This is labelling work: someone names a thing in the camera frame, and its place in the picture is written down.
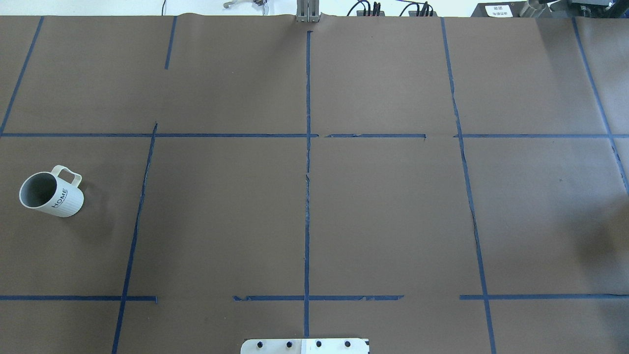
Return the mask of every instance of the label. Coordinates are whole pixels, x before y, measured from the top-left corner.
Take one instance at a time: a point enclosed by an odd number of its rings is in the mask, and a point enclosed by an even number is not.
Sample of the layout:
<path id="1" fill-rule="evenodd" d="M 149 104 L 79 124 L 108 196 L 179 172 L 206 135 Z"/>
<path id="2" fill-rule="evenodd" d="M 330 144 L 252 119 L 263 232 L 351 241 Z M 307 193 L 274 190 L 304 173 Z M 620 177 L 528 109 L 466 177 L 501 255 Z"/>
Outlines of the label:
<path id="1" fill-rule="evenodd" d="M 513 17 L 509 5 L 488 5 L 485 11 L 489 17 Z"/>
<path id="2" fill-rule="evenodd" d="M 52 205 L 52 207 L 53 208 L 59 208 L 59 206 L 65 202 L 65 199 L 67 197 L 68 197 L 68 190 L 64 188 L 61 191 L 61 196 L 59 196 L 59 199 L 57 199 L 57 203 L 55 203 L 55 205 Z"/>

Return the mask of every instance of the metal bracket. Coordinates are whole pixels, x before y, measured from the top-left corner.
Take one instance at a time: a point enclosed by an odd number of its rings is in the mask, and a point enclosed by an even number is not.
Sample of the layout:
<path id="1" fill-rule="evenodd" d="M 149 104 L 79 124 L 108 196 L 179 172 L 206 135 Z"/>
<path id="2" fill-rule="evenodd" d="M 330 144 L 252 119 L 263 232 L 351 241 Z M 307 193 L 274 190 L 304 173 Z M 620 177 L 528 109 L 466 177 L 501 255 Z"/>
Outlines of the metal bracket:
<path id="1" fill-rule="evenodd" d="M 240 354 L 369 354 L 369 340 L 361 338 L 247 340 L 242 343 Z"/>
<path id="2" fill-rule="evenodd" d="M 319 22 L 319 0 L 297 0 L 297 22 Z"/>

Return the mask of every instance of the metal plate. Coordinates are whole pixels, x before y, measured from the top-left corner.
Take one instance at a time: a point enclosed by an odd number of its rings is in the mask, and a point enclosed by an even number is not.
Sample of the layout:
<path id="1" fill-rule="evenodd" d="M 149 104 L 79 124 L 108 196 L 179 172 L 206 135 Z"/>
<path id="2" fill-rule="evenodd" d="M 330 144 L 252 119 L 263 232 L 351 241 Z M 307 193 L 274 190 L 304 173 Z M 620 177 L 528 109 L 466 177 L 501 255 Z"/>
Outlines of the metal plate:
<path id="1" fill-rule="evenodd" d="M 247 340 L 240 354 L 368 354 L 369 340 L 360 338 L 315 338 Z"/>

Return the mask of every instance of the grid line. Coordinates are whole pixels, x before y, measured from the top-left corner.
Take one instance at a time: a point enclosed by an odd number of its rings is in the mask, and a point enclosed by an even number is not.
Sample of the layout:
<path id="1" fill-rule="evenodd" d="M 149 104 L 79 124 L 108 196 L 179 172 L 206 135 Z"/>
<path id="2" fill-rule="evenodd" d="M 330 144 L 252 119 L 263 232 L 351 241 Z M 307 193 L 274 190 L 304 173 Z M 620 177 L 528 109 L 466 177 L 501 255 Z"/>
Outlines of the grid line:
<path id="1" fill-rule="evenodd" d="M 461 295 L 460 300 L 567 300 L 567 299 L 621 299 L 629 300 L 629 294 L 493 294 Z"/>
<path id="2" fill-rule="evenodd" d="M 479 274 L 481 277 L 481 288 L 483 295 L 483 303 L 485 305 L 485 317 L 487 320 L 487 332 L 489 334 L 489 346 L 491 353 L 496 354 L 496 341 L 494 339 L 494 328 L 491 321 L 491 310 L 489 308 L 489 299 L 487 297 L 487 280 L 485 279 L 485 269 L 482 262 L 481 252 L 481 240 L 478 235 L 478 225 L 476 223 L 476 211 L 474 209 L 474 197 L 472 196 L 472 185 L 470 182 L 469 172 L 467 170 L 467 160 L 465 159 L 465 145 L 463 141 L 463 131 L 461 129 L 461 121 L 459 117 L 459 108 L 457 106 L 457 100 L 454 95 L 454 76 L 452 75 L 452 63 L 450 61 L 450 49 L 448 48 L 448 36 L 445 29 L 445 19 L 441 18 L 441 29 L 443 34 L 443 48 L 445 51 L 445 61 L 448 67 L 448 77 L 450 79 L 450 93 L 452 95 L 452 108 L 454 109 L 454 115 L 457 121 L 457 132 L 459 134 L 459 148 L 461 151 L 461 161 L 463 163 L 463 174 L 465 177 L 465 187 L 467 189 L 467 202 L 469 204 L 470 212 L 472 215 L 472 223 L 474 225 L 474 239 L 476 240 L 476 259 L 478 262 Z"/>
<path id="3" fill-rule="evenodd" d="M 6 133 L 5 137 L 29 138 L 152 138 L 151 133 Z M 264 133 L 157 133 L 156 138 L 305 138 L 307 134 Z"/>
<path id="4" fill-rule="evenodd" d="M 310 337 L 310 41 L 306 32 L 306 220 L 304 230 L 304 338 Z"/>
<path id="5" fill-rule="evenodd" d="M 22 70 L 20 70 L 19 72 L 18 81 L 15 83 L 15 88 L 13 89 L 13 94 L 11 94 L 9 105 L 6 107 L 6 112 L 4 113 L 4 119 L 2 120 L 2 125 L 0 125 L 0 137 L 3 136 L 4 128 L 6 127 L 6 122 L 8 122 L 9 116 L 11 115 L 11 109 L 13 109 L 13 103 L 15 102 L 15 97 L 18 95 L 19 86 L 21 85 L 22 79 L 24 78 L 24 73 L 26 72 L 28 61 L 31 59 L 31 54 L 33 53 L 33 49 L 35 48 L 35 42 L 37 42 L 37 37 L 39 37 L 39 32 L 42 29 L 42 24 L 43 24 L 43 16 L 40 17 L 39 23 L 37 24 L 37 29 L 35 30 L 35 34 L 33 35 L 33 41 L 31 42 L 31 46 L 28 48 L 28 53 L 26 54 L 26 58 L 24 59 Z"/>
<path id="6" fill-rule="evenodd" d="M 168 42 L 168 52 L 166 53 L 166 63 L 164 64 L 164 69 L 168 70 L 168 66 L 170 66 L 170 53 L 172 52 L 172 42 L 175 39 L 175 28 L 177 27 L 177 16 L 173 16 L 172 18 L 172 28 L 170 29 L 170 41 Z"/>
<path id="7" fill-rule="evenodd" d="M 585 65 L 585 68 L 586 68 L 587 78 L 589 79 L 590 85 L 592 86 L 592 91 L 594 92 L 594 98 L 596 98 L 596 105 L 598 106 L 598 110 L 601 114 L 601 118 L 603 119 L 605 131 L 607 132 L 607 136 L 610 140 L 611 149 L 614 153 L 614 157 L 616 158 L 616 164 L 618 165 L 620 176 L 625 185 L 625 191 L 629 195 L 629 181 L 627 181 L 625 167 L 623 166 L 623 162 L 621 161 L 620 155 L 618 154 L 618 148 L 616 147 L 616 142 L 614 141 L 614 138 L 612 137 L 610 123 L 607 120 L 607 114 L 605 114 L 605 109 L 603 108 L 603 104 L 601 103 L 601 97 L 598 94 L 596 83 L 594 83 L 594 78 L 592 77 L 592 71 L 590 70 L 586 53 L 585 51 L 583 51 L 583 43 L 581 42 L 581 36 L 579 34 L 579 27 L 577 26 L 577 20 L 574 17 L 572 18 L 572 27 L 574 29 L 574 36 L 576 37 L 577 44 L 579 46 L 579 52 L 581 53 L 581 59 L 583 60 L 583 64 Z"/>
<path id="8" fill-rule="evenodd" d="M 627 139 L 629 134 L 612 134 L 616 139 Z M 609 139 L 607 134 L 463 134 L 464 139 Z"/>
<path id="9" fill-rule="evenodd" d="M 114 343 L 111 349 L 111 354 L 116 354 L 118 351 L 118 342 L 120 340 L 120 331 L 122 329 L 122 320 L 125 315 L 125 305 L 127 301 L 127 293 L 129 291 L 129 281 L 131 278 L 131 268 L 133 266 L 133 255 L 135 254 L 135 246 L 138 241 L 138 231 L 140 229 L 140 217 L 142 216 L 142 207 L 144 206 L 144 197 L 147 190 L 148 170 L 151 167 L 151 160 L 153 158 L 153 148 L 155 147 L 155 134 L 157 133 L 157 123 L 153 127 L 153 137 L 151 138 L 151 144 L 148 148 L 147 166 L 144 170 L 144 180 L 142 181 L 142 191 L 140 192 L 140 203 L 138 204 L 138 213 L 135 217 L 135 227 L 133 228 L 133 239 L 131 240 L 131 250 L 129 251 L 129 261 L 126 266 L 125 284 L 122 290 L 122 297 L 120 299 L 120 309 L 118 311 L 118 322 L 116 323 L 116 332 L 114 335 Z"/>
<path id="10" fill-rule="evenodd" d="M 330 134 L 326 138 L 427 138 L 426 134 Z"/>
<path id="11" fill-rule="evenodd" d="M 309 301 L 397 301 L 404 295 L 310 295 Z M 235 302 L 240 301 L 303 301 L 301 295 L 248 295 L 245 297 L 234 296 Z"/>

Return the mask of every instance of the white wall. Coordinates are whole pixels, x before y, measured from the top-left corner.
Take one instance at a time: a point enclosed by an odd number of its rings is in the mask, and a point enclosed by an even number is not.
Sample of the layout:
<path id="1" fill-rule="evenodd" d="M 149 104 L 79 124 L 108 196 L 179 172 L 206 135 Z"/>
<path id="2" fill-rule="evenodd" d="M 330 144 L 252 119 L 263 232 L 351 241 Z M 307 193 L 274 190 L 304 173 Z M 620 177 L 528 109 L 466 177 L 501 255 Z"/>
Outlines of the white wall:
<path id="1" fill-rule="evenodd" d="M 165 13 L 175 15 L 198 13 L 210 15 L 261 15 L 262 10 L 250 2 L 240 0 L 230 9 L 223 8 L 227 0 L 166 0 Z M 0 15 L 160 15 L 163 0 L 0 0 Z M 468 17 L 478 0 L 434 0 L 429 3 L 439 16 Z M 321 12 L 345 16 L 354 0 L 320 0 Z M 382 0 L 387 16 L 397 16 L 406 3 Z M 269 14 L 295 14 L 296 0 L 269 0 Z"/>

